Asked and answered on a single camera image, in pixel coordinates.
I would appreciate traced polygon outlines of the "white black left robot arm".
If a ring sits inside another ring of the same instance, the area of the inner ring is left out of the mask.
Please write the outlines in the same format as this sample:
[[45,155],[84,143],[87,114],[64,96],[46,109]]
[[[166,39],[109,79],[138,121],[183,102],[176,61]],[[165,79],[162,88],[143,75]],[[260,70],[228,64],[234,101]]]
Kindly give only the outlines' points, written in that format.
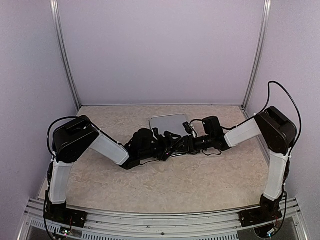
[[67,116],[67,122],[54,131],[48,130],[47,147],[52,155],[47,173],[44,212],[63,223],[70,218],[67,205],[67,185],[74,163],[92,149],[125,170],[143,165],[143,160],[166,161],[177,152],[180,135],[157,128],[141,128],[128,143],[122,144],[99,129],[86,115]]

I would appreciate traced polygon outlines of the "aluminium poker set case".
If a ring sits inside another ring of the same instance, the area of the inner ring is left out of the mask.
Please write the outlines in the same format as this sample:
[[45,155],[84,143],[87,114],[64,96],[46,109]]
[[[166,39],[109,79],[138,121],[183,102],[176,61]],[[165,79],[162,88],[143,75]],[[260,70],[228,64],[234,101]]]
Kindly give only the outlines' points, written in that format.
[[[184,122],[188,122],[188,117],[184,113],[153,116],[149,118],[150,129],[152,130],[153,128],[158,128],[158,132],[160,134],[159,137],[164,137],[165,131],[180,135],[181,138],[184,136],[192,136],[186,133],[183,127]],[[180,146],[182,146],[182,139],[176,144],[171,145],[171,155],[169,158],[186,155],[186,153],[181,152],[179,149]]]

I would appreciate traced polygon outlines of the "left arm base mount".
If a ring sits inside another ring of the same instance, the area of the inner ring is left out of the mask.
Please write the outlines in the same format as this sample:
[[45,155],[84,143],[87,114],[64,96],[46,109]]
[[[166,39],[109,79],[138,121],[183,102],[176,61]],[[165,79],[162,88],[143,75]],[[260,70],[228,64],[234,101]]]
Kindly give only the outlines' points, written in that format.
[[88,213],[85,211],[70,208],[46,209],[44,211],[46,220],[78,228],[85,227],[87,216]]

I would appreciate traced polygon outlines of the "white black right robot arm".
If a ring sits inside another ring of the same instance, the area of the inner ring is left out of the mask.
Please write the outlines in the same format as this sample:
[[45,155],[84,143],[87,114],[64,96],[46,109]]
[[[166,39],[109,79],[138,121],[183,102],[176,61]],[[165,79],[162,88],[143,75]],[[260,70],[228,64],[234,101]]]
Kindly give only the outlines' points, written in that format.
[[221,126],[216,116],[201,119],[205,134],[183,137],[178,150],[196,154],[214,148],[227,151],[253,138],[264,142],[269,155],[269,170],[259,206],[239,212],[242,226],[275,221],[285,217],[280,202],[286,196],[285,184],[290,172],[292,151],[301,135],[302,126],[296,126],[275,106],[264,105],[262,110],[231,127]]

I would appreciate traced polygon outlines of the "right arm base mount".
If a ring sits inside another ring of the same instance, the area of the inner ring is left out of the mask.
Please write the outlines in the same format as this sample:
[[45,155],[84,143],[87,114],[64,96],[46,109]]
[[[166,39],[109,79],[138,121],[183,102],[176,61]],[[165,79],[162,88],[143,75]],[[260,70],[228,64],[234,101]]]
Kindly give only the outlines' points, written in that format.
[[262,219],[262,212],[260,207],[242,210],[238,213],[238,215],[240,224],[243,228],[262,224],[265,222]]

